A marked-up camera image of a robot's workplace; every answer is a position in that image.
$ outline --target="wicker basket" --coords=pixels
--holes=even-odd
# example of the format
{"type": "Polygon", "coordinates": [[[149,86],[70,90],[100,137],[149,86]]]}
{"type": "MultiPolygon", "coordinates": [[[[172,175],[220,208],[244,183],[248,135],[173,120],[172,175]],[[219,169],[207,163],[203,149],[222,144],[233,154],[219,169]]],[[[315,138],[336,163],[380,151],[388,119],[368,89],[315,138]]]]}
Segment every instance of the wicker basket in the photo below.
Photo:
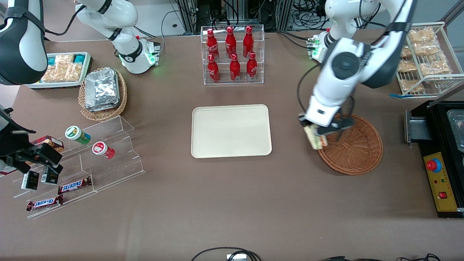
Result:
{"type": "Polygon", "coordinates": [[[383,144],[372,124],[357,115],[352,114],[352,117],[354,125],[345,130],[338,140],[338,132],[328,135],[328,146],[319,150],[319,154],[336,171],[347,175],[361,175],[379,164],[383,144]]]}
{"type": "Polygon", "coordinates": [[[87,119],[89,120],[94,120],[94,121],[106,121],[108,119],[114,118],[122,113],[124,108],[126,107],[127,103],[127,88],[126,88],[126,82],[124,81],[124,78],[122,78],[122,75],[117,72],[117,77],[118,77],[118,84],[119,84],[119,96],[121,99],[121,104],[119,107],[114,108],[114,109],[108,109],[104,111],[97,111],[97,112],[90,112],[88,109],[85,108],[85,80],[82,82],[80,88],[79,88],[79,97],[78,101],[81,107],[83,108],[81,110],[82,115],[84,115],[87,119]]]}

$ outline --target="black box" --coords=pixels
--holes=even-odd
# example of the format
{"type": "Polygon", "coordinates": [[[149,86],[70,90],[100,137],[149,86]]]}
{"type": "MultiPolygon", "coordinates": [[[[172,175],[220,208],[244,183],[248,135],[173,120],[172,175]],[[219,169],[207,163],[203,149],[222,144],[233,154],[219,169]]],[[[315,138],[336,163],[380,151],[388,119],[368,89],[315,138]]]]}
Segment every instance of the black box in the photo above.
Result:
{"type": "Polygon", "coordinates": [[[21,189],[37,190],[38,183],[39,183],[39,174],[34,171],[28,171],[27,173],[24,174],[23,184],[21,185],[21,189]]]}
{"type": "Polygon", "coordinates": [[[52,171],[48,171],[42,174],[42,179],[40,180],[40,183],[56,185],[58,183],[58,174],[52,171]]]}

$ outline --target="snickers bar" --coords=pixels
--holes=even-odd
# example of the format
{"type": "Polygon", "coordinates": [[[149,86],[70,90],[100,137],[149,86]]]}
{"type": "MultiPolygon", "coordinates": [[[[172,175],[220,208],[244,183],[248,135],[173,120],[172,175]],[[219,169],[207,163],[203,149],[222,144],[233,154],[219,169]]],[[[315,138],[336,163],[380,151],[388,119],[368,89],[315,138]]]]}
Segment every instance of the snickers bar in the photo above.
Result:
{"type": "Polygon", "coordinates": [[[63,196],[59,195],[57,197],[41,200],[41,201],[31,201],[27,205],[27,211],[33,211],[40,208],[47,208],[53,205],[63,204],[63,196]]]}
{"type": "Polygon", "coordinates": [[[63,187],[58,187],[58,195],[61,195],[73,189],[78,189],[78,188],[85,187],[88,185],[92,185],[92,178],[90,176],[88,176],[87,178],[83,178],[81,180],[75,181],[73,183],[70,183],[68,185],[64,185],[63,187]]]}

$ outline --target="red emergency stop button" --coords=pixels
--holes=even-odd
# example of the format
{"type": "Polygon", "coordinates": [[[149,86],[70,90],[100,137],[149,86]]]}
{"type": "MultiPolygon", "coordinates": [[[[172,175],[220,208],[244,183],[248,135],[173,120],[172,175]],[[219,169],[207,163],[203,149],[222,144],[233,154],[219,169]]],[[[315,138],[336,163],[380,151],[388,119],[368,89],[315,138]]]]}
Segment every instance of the red emergency stop button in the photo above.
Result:
{"type": "Polygon", "coordinates": [[[425,167],[430,171],[438,173],[441,171],[441,162],[438,159],[433,158],[425,163],[425,167]]]}

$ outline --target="acrylic display stand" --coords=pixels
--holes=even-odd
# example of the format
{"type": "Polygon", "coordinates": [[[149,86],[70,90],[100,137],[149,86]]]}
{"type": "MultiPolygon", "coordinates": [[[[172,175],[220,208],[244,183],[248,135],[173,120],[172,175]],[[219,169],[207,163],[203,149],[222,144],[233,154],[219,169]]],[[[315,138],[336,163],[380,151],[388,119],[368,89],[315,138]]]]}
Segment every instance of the acrylic display stand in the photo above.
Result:
{"type": "Polygon", "coordinates": [[[230,77],[230,62],[226,52],[226,36],[228,26],[202,26],[201,27],[201,55],[203,60],[203,80],[205,85],[231,85],[231,84],[261,84],[264,82],[264,25],[250,25],[253,27],[254,46],[253,51],[256,53],[258,63],[256,80],[250,82],[246,79],[246,62],[248,58],[243,57],[243,37],[245,36],[246,26],[235,26],[234,35],[237,41],[237,56],[240,63],[240,81],[232,82],[230,77]],[[209,28],[214,29],[214,36],[218,41],[219,61],[216,61],[219,67],[220,81],[214,83],[208,73],[208,46],[206,40],[208,35],[206,31],[209,28]]]}
{"type": "Polygon", "coordinates": [[[134,151],[130,136],[127,134],[128,131],[133,129],[134,127],[124,118],[118,116],[83,129],[85,133],[91,136],[90,142],[86,145],[81,145],[65,137],[60,138],[59,140],[64,143],[65,151],[62,153],[63,158],[60,161],[63,171],[59,174],[57,185],[40,183],[43,166],[39,164],[31,166],[32,171],[40,174],[37,190],[22,190],[22,178],[13,181],[13,197],[21,204],[24,204],[24,213],[27,218],[41,217],[145,173],[140,156],[134,151]],[[98,141],[105,142],[115,150],[116,154],[112,159],[108,160],[92,152],[92,145],[98,141]],[[26,211],[27,204],[30,201],[57,197],[58,186],[70,184],[88,176],[92,178],[92,185],[64,193],[63,205],[26,211]]]}

